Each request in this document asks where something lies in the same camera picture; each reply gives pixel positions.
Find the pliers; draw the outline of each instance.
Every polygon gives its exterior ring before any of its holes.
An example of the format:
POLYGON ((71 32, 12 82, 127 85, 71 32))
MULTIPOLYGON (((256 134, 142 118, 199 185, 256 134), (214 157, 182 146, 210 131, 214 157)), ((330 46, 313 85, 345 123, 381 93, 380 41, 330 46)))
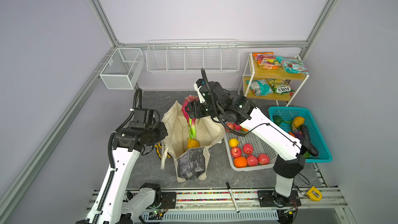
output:
MULTIPOLYGON (((160 148, 160 149, 163 149, 163 148, 162 148, 162 145, 161 145, 160 143, 158 143, 157 145, 155 144, 155 148, 156 148, 156 153, 157 153, 158 156, 159 156, 159 159, 162 159, 162 155, 161 155, 160 152, 159 152, 159 148, 160 148)), ((168 157, 168 158, 172 158, 168 152, 167 152, 167 157, 168 157)))

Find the snack package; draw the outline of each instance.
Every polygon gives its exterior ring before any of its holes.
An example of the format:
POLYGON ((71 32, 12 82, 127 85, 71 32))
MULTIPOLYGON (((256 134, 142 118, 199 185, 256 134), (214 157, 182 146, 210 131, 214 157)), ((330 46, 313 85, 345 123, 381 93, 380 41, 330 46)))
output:
POLYGON ((271 87, 267 84, 266 80, 253 80, 250 84, 250 89, 255 96, 265 96, 272 93, 271 87))
POLYGON ((274 57, 273 52, 254 53, 253 57, 261 68, 278 69, 281 66, 280 62, 274 57))
POLYGON ((309 70, 304 66, 302 61, 299 59, 289 59, 280 56, 276 57, 276 60, 281 64, 283 69, 288 73, 306 73, 309 70))
POLYGON ((270 83, 274 93, 285 94, 285 93, 294 92, 294 90, 291 87, 289 87, 289 84, 287 83, 286 80, 267 79, 267 81, 270 83))

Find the white wall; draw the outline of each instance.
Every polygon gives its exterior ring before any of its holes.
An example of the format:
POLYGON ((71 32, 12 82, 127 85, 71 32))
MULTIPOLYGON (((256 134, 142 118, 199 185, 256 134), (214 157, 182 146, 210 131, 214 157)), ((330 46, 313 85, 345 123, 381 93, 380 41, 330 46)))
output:
POLYGON ((326 0, 100 0, 122 43, 306 40, 326 0))
POLYGON ((313 113, 333 156, 322 169, 360 224, 397 222, 397 2, 341 0, 293 101, 313 113))
POLYGON ((2 197, 110 46, 87 0, 0 0, 0 9, 2 197))
POLYGON ((99 82, 7 224, 84 219, 109 166, 109 136, 129 115, 133 90, 99 82))
MULTIPOLYGON (((207 72, 207 78, 210 81, 219 82, 223 88, 227 90, 237 90, 239 84, 242 83, 242 75, 248 59, 249 52, 274 52, 275 55, 294 57, 300 52, 298 47, 288 48, 267 48, 267 49, 240 49, 239 60, 240 69, 236 73, 216 73, 207 72)), ((150 73, 146 66, 142 69, 138 78, 138 85, 147 91, 171 90, 171 91, 192 91, 193 84, 202 78, 200 72, 196 73, 150 73)))

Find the teal plastic basket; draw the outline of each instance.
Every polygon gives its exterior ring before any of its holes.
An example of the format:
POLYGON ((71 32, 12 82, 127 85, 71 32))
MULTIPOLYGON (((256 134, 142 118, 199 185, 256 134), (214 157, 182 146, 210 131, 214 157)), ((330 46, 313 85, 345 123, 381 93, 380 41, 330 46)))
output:
MULTIPOLYGON (((316 147, 319 152, 317 157, 310 156, 306 160, 307 163, 329 163, 332 161, 332 157, 328 146, 325 143, 325 139, 322 137, 318 126, 312 117, 310 110, 304 107, 270 107, 268 108, 270 119, 273 121, 272 116, 279 115, 283 120, 289 121, 297 116, 305 118, 304 124, 308 127, 310 131, 311 143, 316 147)), ((285 132, 291 132, 291 124, 282 122, 279 126, 285 132)))

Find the lemon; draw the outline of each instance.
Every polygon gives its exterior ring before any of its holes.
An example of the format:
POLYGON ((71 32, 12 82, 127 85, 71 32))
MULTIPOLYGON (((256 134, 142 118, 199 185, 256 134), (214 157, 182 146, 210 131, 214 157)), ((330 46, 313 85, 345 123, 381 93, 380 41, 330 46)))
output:
POLYGON ((187 149, 190 149, 190 148, 197 148, 197 147, 199 147, 200 145, 199 145, 199 142, 197 142, 196 140, 194 140, 194 139, 189 139, 188 140, 188 145, 187 145, 187 149))
POLYGON ((231 138, 229 140, 229 146, 231 146, 231 147, 236 147, 236 146, 238 146, 238 144, 239 144, 239 141, 236 138, 231 138))

